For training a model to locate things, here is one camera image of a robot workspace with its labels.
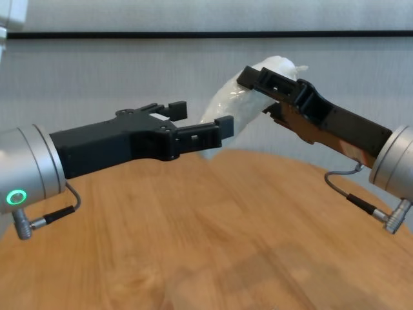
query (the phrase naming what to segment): white wall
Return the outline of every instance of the white wall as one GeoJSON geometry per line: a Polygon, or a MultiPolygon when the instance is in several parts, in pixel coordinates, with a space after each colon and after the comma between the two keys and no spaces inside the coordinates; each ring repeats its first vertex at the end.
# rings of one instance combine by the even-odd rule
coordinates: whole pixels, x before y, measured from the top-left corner
{"type": "Polygon", "coordinates": [[[411,0],[29,0],[26,31],[411,30],[411,0]]]}
{"type": "MultiPolygon", "coordinates": [[[[390,129],[412,124],[413,38],[9,41],[0,64],[0,130],[38,123],[49,132],[111,118],[123,108],[187,100],[197,123],[209,99],[245,65],[282,55],[331,102],[390,129]]],[[[262,115],[234,147],[347,169],[262,115]]],[[[386,202],[397,200],[356,180],[386,202]]]]}

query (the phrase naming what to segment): green led ring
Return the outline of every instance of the green led ring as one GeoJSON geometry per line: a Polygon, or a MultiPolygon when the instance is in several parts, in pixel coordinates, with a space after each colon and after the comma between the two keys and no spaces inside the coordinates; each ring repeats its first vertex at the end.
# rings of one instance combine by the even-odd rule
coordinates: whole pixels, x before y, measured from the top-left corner
{"type": "Polygon", "coordinates": [[[20,203],[23,203],[27,198],[27,193],[23,189],[15,189],[14,191],[11,191],[7,194],[6,201],[9,205],[19,205],[20,203]],[[16,194],[20,194],[22,198],[20,199],[19,202],[13,202],[12,197],[16,194]]]}

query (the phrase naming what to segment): wood grain surface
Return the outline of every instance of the wood grain surface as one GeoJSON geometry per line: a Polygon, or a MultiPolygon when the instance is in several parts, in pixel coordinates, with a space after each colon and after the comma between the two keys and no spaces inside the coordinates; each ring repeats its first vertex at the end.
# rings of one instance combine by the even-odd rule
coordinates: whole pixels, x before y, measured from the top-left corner
{"type": "MultiPolygon", "coordinates": [[[[79,211],[0,242],[1,309],[413,309],[413,235],[331,190],[324,171],[228,150],[71,181],[79,211]]],[[[389,210],[354,183],[336,182],[389,210]]],[[[66,192],[28,208],[72,203],[66,192]]]]}

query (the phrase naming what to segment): black horizontal stripe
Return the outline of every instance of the black horizontal stripe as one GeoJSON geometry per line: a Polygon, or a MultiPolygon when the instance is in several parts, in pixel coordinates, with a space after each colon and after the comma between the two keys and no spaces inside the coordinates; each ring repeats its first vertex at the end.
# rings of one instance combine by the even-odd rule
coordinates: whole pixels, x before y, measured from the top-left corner
{"type": "Polygon", "coordinates": [[[289,37],[413,37],[413,30],[269,32],[14,32],[8,39],[237,39],[289,37]]]}

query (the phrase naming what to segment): metal connector plug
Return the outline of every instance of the metal connector plug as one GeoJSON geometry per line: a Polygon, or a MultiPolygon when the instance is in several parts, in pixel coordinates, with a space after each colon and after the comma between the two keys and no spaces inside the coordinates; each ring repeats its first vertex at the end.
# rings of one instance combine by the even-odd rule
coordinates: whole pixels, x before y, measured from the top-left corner
{"type": "Polygon", "coordinates": [[[30,222],[30,227],[32,228],[33,231],[35,231],[36,229],[40,229],[44,226],[46,226],[46,220],[45,218],[36,218],[34,221],[30,222]]]}
{"type": "Polygon", "coordinates": [[[400,228],[401,224],[406,218],[406,214],[410,210],[412,203],[406,199],[403,199],[396,210],[389,216],[384,228],[391,234],[395,234],[400,228]]]}
{"type": "Polygon", "coordinates": [[[381,223],[386,223],[388,221],[388,215],[380,209],[374,210],[372,216],[381,223]]]}
{"type": "Polygon", "coordinates": [[[12,212],[14,227],[20,240],[27,240],[32,237],[32,229],[30,222],[23,209],[18,209],[12,212]]]}

